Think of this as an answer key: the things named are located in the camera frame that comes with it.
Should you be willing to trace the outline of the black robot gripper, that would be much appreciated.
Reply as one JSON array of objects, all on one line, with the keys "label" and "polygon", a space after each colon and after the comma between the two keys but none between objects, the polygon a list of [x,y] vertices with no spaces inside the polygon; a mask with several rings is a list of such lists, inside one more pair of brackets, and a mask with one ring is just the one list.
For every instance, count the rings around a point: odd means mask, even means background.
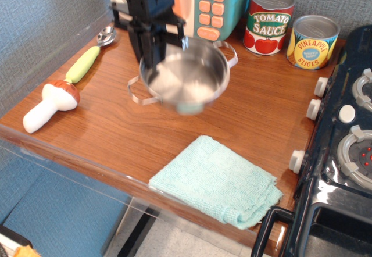
[{"label": "black robot gripper", "polygon": [[128,33],[138,62],[145,56],[145,66],[153,69],[165,58],[167,43],[188,48],[188,37],[184,34],[186,21],[173,12],[175,0],[126,2],[126,5],[113,5],[113,9],[132,17]]}]

